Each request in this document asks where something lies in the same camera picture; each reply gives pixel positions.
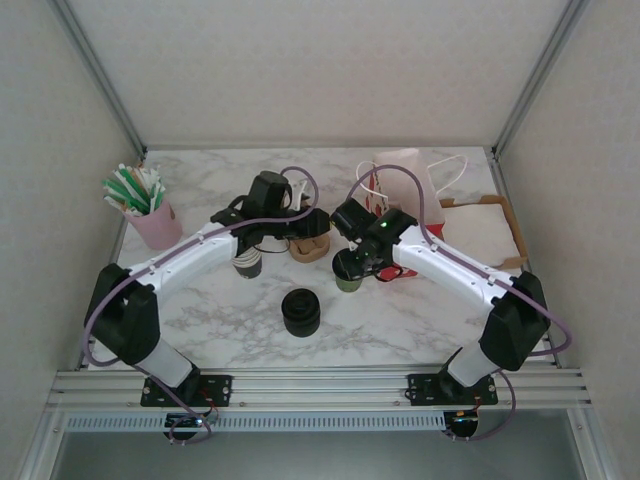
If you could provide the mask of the white wrapped straw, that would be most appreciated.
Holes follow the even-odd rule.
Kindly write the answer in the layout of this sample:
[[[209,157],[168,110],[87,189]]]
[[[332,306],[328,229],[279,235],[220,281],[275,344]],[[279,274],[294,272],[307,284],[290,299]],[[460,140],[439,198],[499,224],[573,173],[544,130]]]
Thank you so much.
[[[116,170],[113,171],[114,176],[120,181],[120,183],[124,186],[125,190],[129,193],[132,198],[140,201],[140,198],[136,195],[136,191],[128,182],[128,175],[125,173],[127,168],[124,164],[120,164]]]
[[[147,194],[150,199],[153,199],[157,195],[157,193],[159,192],[159,189],[162,186],[161,177],[158,171],[155,169],[143,168],[141,170],[141,174],[143,177],[143,182],[144,182],[144,186],[147,191]]]
[[[135,209],[134,207],[131,207],[127,202],[121,202],[118,199],[110,196],[110,195],[105,195],[103,197],[103,199],[112,207],[114,207],[116,210],[119,210],[121,213],[125,214],[125,215],[129,215],[131,217],[135,217],[139,214],[139,211],[137,209]]]

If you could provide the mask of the aluminium frame post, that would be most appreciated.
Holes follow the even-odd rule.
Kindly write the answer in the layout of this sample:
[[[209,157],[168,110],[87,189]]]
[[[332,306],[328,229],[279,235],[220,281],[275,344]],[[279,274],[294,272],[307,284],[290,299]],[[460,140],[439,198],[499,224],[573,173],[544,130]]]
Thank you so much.
[[[567,0],[555,26],[546,40],[541,53],[518,95],[494,145],[491,147],[493,158],[499,162],[509,144],[515,138],[522,122],[544,86],[573,30],[591,0]]]
[[[148,147],[143,142],[125,106],[111,82],[92,42],[70,0],[45,0],[57,17],[98,92],[104,99],[116,123],[141,161],[146,159]]]

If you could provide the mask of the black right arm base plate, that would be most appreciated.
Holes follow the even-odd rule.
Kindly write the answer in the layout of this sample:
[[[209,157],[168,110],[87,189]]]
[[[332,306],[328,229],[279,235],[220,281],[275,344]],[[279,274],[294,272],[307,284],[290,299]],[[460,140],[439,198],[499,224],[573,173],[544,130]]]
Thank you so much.
[[[405,397],[412,406],[496,405],[498,396],[493,378],[487,375],[471,387],[465,387],[448,373],[410,374]]]

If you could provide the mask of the aluminium mounting rail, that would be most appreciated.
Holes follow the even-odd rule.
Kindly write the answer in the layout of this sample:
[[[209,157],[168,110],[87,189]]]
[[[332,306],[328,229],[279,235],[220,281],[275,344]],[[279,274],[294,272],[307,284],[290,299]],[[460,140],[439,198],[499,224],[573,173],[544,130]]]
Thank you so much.
[[[274,368],[208,369],[230,375],[230,411],[407,411],[407,376],[427,367],[407,368]],[[512,384],[516,400],[510,399]],[[578,369],[557,369],[534,363],[495,380],[494,410],[515,404],[520,409],[572,409],[592,405]],[[139,411],[143,376],[134,371],[82,370],[59,372],[46,406],[64,411]]]

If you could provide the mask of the stack of brown pulp carriers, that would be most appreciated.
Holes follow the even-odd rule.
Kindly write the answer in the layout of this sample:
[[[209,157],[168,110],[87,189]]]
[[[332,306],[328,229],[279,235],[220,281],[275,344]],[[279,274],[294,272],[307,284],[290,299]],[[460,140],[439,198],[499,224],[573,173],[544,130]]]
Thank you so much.
[[[313,238],[292,240],[289,253],[295,261],[309,264],[324,257],[329,249],[330,237],[328,234],[323,234]]]

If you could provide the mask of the pink straw holder cup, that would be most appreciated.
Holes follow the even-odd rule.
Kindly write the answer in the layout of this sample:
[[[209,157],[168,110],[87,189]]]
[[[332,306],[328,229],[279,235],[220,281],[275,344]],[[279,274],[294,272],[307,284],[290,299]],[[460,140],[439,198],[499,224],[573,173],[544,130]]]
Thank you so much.
[[[124,218],[153,250],[167,250],[173,247],[183,234],[182,225],[168,200],[163,200],[153,213],[140,217],[125,213]]]

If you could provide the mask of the stack of paper cups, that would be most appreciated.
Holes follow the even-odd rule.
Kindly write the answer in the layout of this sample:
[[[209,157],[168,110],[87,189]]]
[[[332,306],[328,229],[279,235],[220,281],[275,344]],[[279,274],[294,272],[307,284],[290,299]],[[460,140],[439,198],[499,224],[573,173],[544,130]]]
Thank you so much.
[[[262,252],[255,247],[232,259],[236,272],[245,279],[254,279],[262,272]]]

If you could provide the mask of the stack of black cup lids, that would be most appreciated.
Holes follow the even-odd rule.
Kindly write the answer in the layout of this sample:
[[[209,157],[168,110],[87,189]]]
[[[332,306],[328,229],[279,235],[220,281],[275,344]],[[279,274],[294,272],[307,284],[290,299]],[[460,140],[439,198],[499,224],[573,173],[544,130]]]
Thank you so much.
[[[309,337],[319,328],[320,302],[309,289],[299,288],[287,293],[281,303],[281,312],[286,330],[295,337]]]

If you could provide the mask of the brown cardboard tray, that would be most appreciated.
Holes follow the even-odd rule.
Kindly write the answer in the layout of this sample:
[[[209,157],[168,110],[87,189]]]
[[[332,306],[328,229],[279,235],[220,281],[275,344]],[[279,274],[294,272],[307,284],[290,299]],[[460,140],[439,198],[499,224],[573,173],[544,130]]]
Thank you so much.
[[[502,271],[511,271],[511,270],[518,270],[522,268],[524,264],[527,262],[528,252],[526,249],[526,245],[524,243],[523,235],[521,233],[520,227],[515,218],[513,210],[508,200],[505,197],[499,196],[499,195],[484,195],[476,202],[456,203],[453,199],[442,199],[440,203],[443,210],[446,208],[472,205],[472,204],[500,204],[503,208],[505,218],[511,228],[520,256],[506,260],[504,264],[500,267],[491,267],[491,266],[489,267],[497,270],[502,270]]]

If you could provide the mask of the small black circuit board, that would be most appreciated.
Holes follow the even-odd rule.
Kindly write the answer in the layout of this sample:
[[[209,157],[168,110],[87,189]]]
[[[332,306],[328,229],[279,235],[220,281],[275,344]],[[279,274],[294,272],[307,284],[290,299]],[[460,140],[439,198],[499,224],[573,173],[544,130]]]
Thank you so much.
[[[479,425],[478,413],[475,410],[445,412],[444,420],[443,433],[452,440],[470,441]]]
[[[165,437],[174,442],[188,442],[206,431],[201,418],[177,413],[166,415],[164,429]]]

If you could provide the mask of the white napkin stack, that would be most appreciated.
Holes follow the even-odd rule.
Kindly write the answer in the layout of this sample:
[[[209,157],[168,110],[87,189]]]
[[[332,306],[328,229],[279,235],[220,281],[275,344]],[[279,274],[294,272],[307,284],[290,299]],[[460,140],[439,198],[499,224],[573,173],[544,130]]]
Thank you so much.
[[[500,204],[472,204],[443,212],[444,241],[456,250],[491,267],[520,256]]]

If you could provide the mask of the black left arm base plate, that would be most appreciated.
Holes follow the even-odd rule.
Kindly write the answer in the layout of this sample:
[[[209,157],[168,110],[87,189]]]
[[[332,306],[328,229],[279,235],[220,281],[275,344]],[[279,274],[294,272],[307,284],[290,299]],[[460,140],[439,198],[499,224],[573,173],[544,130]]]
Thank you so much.
[[[233,377],[230,375],[201,374],[187,379],[183,385],[170,388],[189,407],[228,407],[232,393]],[[178,407],[178,403],[155,381],[146,378],[140,398],[142,407]]]

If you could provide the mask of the white red printed paper bag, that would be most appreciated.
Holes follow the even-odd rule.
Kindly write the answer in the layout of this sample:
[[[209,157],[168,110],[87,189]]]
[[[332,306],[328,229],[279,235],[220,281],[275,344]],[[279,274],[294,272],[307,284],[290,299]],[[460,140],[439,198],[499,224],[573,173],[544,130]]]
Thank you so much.
[[[428,167],[416,149],[383,152],[374,156],[373,169],[358,177],[360,184],[382,196],[381,217],[390,209],[398,209],[416,219],[393,246],[394,264],[402,271],[414,271],[447,286],[474,286],[473,272],[466,266],[464,255],[448,247],[431,233],[432,225],[444,224],[444,213],[437,199]]]

